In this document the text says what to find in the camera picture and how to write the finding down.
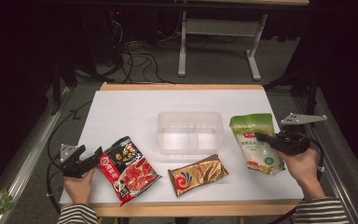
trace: sleeve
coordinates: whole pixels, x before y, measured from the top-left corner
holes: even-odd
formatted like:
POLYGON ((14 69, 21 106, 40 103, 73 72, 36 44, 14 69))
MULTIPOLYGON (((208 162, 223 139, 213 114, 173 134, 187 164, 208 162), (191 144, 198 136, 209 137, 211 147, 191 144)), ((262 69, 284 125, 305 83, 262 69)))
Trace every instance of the sleeve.
POLYGON ((97 224, 97 214, 85 204, 74 204, 64 208, 57 224, 85 223, 97 224))
POLYGON ((350 223, 342 203, 337 198, 322 198, 311 202, 301 201, 296 208, 296 224, 350 223))

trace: clear plastic container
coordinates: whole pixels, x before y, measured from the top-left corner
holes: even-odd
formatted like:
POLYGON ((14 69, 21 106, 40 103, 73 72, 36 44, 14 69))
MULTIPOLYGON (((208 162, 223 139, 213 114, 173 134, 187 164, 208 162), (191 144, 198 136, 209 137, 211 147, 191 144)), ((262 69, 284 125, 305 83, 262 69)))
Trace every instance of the clear plastic container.
POLYGON ((158 147, 162 154, 214 154, 223 141, 220 113, 176 111, 158 114, 158 147))

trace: food packaging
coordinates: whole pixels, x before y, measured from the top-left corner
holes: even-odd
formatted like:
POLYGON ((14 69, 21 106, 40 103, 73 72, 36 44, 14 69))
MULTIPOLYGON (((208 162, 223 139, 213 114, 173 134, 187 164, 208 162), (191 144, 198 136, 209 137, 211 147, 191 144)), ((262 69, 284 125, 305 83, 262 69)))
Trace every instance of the food packaging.
POLYGON ((228 171, 217 154, 201 161, 174 170, 168 170, 177 197, 194 188, 211 184, 226 175, 228 171))
POLYGON ((98 166, 115 189, 121 205, 161 178, 128 136, 104 151, 98 166))
POLYGON ((284 170, 283 160, 268 143, 257 141, 255 133, 275 136, 271 114, 251 114, 232 117, 229 123, 248 169, 266 175, 275 175, 284 170))

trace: white tabletop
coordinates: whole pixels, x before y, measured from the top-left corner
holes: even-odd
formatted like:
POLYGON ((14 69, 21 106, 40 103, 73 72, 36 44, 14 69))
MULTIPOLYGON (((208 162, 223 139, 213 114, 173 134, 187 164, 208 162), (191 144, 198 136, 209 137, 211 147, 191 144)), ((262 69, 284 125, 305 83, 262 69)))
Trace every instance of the white tabletop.
MULTIPOLYGON (((86 158, 98 147, 107 149, 129 136, 162 178, 129 203, 243 202, 301 199, 300 187, 287 171, 274 176, 246 168, 241 148, 228 124, 233 116, 271 113, 264 90, 97 91, 78 145, 85 145, 86 158), (215 111, 221 113, 225 141, 218 151, 229 175, 179 198, 174 194, 168 169, 183 167, 208 155, 162 155, 157 144, 160 111, 215 111)), ((275 131, 279 131, 273 120, 275 131)), ((91 203, 119 204, 111 184, 97 170, 91 203)), ((60 203, 71 203, 66 191, 60 203)))

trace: red snack bag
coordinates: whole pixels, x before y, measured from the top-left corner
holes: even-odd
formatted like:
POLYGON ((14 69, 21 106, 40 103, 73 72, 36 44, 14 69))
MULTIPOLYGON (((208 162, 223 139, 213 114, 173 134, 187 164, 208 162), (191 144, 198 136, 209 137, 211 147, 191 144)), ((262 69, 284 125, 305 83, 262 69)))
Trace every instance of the red snack bag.
POLYGON ((115 189, 120 206, 161 178, 128 136, 108 148, 101 155, 98 166, 115 189))

